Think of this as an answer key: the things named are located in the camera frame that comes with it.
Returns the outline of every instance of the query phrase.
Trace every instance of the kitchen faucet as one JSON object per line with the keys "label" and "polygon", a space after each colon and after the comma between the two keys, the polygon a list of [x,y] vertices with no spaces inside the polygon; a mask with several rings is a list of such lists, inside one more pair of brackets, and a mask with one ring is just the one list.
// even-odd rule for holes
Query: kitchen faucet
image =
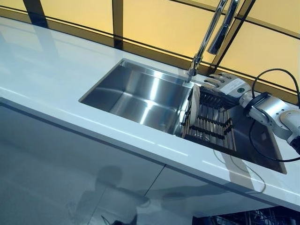
{"label": "kitchen faucet", "polygon": [[[192,76],[195,76],[197,75],[198,73],[198,67],[199,67],[199,64],[203,58],[203,52],[208,44],[208,41],[210,40],[210,37],[211,37],[211,34],[213,33],[214,29],[215,29],[215,26],[217,24],[217,22],[219,21],[219,18],[223,12],[223,9],[226,5],[228,0],[221,0],[219,2],[219,5],[217,6],[217,9],[215,11],[215,14],[210,22],[210,25],[206,31],[206,34],[204,36],[204,39],[200,45],[200,48],[198,50],[198,52],[195,54],[194,58],[193,58],[193,61],[192,61],[192,64],[190,66],[190,68],[188,69],[187,71],[187,74],[188,74],[188,81],[187,82],[190,82],[191,79],[192,79]],[[225,19],[223,21],[223,24],[222,26],[220,27],[218,33],[216,34],[215,38],[213,39],[209,49],[208,49],[208,52],[211,53],[211,54],[214,54],[216,55],[225,39],[225,36],[226,36],[226,33],[228,31],[228,28],[234,18],[234,15],[235,15],[235,12],[236,12],[236,9],[239,5],[239,1],[240,0],[231,0],[231,3],[230,3],[230,6],[228,8],[228,11],[225,15]]]}

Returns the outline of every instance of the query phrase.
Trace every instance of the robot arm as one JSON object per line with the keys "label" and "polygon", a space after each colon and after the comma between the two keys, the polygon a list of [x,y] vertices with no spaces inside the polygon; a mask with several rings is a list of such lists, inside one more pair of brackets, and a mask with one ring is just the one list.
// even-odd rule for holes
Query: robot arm
{"label": "robot arm", "polygon": [[300,154],[300,109],[265,92],[252,98],[250,86],[238,77],[220,73],[210,75],[201,90],[223,99],[224,108],[241,105],[247,116],[272,129]]}

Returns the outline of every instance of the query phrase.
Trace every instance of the dish rack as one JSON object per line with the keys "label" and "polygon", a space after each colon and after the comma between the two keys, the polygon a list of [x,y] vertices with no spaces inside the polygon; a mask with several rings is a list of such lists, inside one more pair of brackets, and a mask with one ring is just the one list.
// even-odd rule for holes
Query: dish rack
{"label": "dish rack", "polygon": [[189,124],[191,103],[192,101],[189,101],[182,123],[182,138],[216,150],[225,148],[236,151],[233,120],[229,111],[222,108],[222,101],[216,96],[200,91],[198,116],[193,125]]}

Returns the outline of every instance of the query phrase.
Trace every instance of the white cabinet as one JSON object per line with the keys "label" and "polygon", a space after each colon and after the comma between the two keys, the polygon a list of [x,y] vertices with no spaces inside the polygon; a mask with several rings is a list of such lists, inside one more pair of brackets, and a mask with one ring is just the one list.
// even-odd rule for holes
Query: white cabinet
{"label": "white cabinet", "polygon": [[2,106],[0,118],[0,224],[128,223],[163,168]]}
{"label": "white cabinet", "polygon": [[171,217],[178,217],[177,219],[271,207],[268,204],[190,177],[167,166],[146,196],[155,203],[155,206],[149,206],[151,211],[163,210]]}

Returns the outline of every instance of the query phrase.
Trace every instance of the white countertop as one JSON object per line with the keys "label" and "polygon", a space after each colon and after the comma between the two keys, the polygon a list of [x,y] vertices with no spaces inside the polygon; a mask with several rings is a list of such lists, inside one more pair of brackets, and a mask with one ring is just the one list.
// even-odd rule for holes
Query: white countertop
{"label": "white countertop", "polygon": [[[110,137],[119,146],[134,146],[130,150],[140,155],[253,198],[300,211],[300,161],[285,163],[287,174],[278,173],[78,102],[123,58],[177,75],[184,70],[2,17],[0,47],[2,100],[84,128],[98,138]],[[286,141],[276,140],[284,159],[298,157]]]}

